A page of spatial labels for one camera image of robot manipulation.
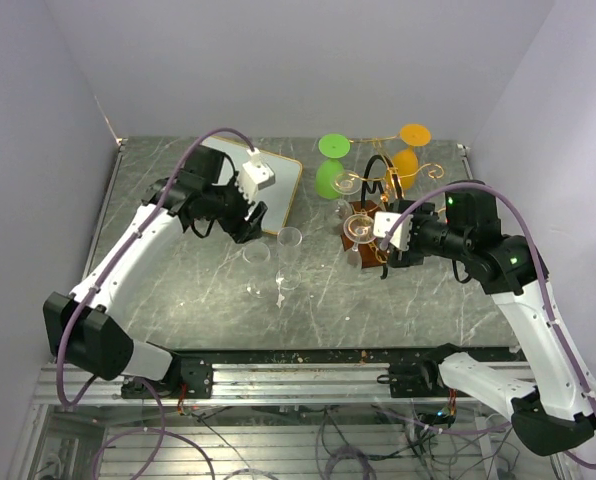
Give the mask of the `clear wine glass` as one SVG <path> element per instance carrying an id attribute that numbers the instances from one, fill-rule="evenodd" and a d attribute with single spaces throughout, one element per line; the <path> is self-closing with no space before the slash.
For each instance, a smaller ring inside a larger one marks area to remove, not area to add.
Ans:
<path id="1" fill-rule="evenodd" d="M 341 235 L 345 221 L 354 213 L 348 197 L 361 190 L 362 180 L 356 172 L 343 170 L 332 178 L 331 187 L 338 197 L 328 205 L 327 228 L 330 233 Z"/>
<path id="2" fill-rule="evenodd" d="M 264 298 L 269 294 L 268 267 L 269 247 L 260 241 L 249 242 L 242 253 L 246 264 L 246 291 L 255 298 Z"/>
<path id="3" fill-rule="evenodd" d="M 374 220 L 366 214 L 353 214 L 343 225 L 344 237 L 349 241 L 345 253 L 346 264 L 354 271 L 371 267 L 375 258 Z"/>

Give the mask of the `clear tall flute glass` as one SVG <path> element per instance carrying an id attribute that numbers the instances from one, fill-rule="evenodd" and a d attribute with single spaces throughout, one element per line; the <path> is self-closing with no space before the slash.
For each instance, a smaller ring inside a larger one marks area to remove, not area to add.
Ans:
<path id="1" fill-rule="evenodd" d="M 280 290 L 294 290 L 301 282 L 301 274 L 297 263 L 303 236 L 295 227 L 284 227 L 277 235 L 277 255 L 279 270 L 276 273 L 276 284 Z"/>

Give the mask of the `clear wine glass front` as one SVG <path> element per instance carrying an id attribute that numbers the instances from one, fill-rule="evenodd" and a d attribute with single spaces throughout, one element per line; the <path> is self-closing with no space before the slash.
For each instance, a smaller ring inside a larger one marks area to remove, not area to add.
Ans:
<path id="1" fill-rule="evenodd" d="M 343 225 L 344 237 L 349 241 L 345 253 L 346 264 L 354 271 L 371 267 L 375 258 L 374 220 L 366 214 L 353 214 Z"/>

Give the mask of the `orange plastic wine glass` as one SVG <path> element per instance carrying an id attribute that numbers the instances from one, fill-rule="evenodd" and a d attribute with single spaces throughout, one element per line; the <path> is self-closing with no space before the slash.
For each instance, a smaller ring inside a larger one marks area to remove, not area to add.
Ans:
<path id="1" fill-rule="evenodd" d="M 400 187 L 406 191 L 414 185 L 419 169 L 415 148 L 427 145 L 432 135 L 424 125 L 407 124 L 400 129 L 399 137 L 405 143 L 405 147 L 395 153 L 391 160 L 397 170 Z"/>

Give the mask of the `green plastic wine glass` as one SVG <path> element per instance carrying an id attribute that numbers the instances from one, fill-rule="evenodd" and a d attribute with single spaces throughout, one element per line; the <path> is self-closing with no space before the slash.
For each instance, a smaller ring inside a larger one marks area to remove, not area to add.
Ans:
<path id="1" fill-rule="evenodd" d="M 349 153 L 351 142 L 342 134 L 329 133 L 320 138 L 318 149 L 325 160 L 316 172 L 315 191 L 320 197 L 332 200 L 339 196 L 332 181 L 344 171 L 341 159 Z"/>

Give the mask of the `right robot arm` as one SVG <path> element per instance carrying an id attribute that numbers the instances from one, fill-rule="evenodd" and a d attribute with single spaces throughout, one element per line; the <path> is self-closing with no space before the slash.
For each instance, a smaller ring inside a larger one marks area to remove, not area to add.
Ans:
<path id="1" fill-rule="evenodd" d="M 464 392 L 507 419 L 534 454 L 571 456 L 596 437 L 596 380 L 558 311 L 526 222 L 509 199 L 479 181 L 431 194 L 444 195 L 445 220 L 425 199 L 401 213 L 379 212 L 373 233 L 381 249 L 404 253 L 406 265 L 426 257 L 462 264 L 511 326 L 533 379 L 517 380 L 447 344 L 420 369 L 420 387 L 433 396 Z M 583 465 L 596 469 L 596 462 Z"/>

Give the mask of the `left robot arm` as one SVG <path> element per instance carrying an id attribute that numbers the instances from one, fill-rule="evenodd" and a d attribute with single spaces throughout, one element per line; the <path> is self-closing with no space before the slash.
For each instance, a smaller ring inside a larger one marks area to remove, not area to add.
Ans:
<path id="1" fill-rule="evenodd" d="M 146 378 L 160 397 L 180 389 L 182 373 L 174 354 L 132 339 L 118 321 L 160 254 L 195 230 L 197 221 L 219 224 L 237 244 L 261 236 L 267 206 L 256 196 L 275 178 L 258 149 L 247 155 L 247 161 L 221 185 L 218 178 L 228 155 L 196 147 L 177 175 L 151 186 L 130 226 L 94 271 L 70 293 L 48 297 L 43 316 L 51 352 L 58 360 L 104 380 L 121 374 Z"/>

